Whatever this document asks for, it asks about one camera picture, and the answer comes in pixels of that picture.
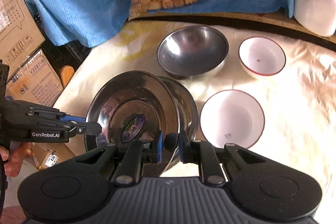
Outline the person's left hand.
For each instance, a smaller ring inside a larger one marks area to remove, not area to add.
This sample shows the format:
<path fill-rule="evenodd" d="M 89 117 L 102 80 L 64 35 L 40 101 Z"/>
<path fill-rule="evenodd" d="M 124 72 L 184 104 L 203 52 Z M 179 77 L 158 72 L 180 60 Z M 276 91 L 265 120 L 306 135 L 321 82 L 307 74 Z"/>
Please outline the person's left hand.
<path fill-rule="evenodd" d="M 33 152 L 30 143 L 21 143 L 20 146 L 12 152 L 1 146 L 1 157 L 4 164 L 7 177 L 17 177 L 20 173 L 25 158 L 32 156 Z"/>

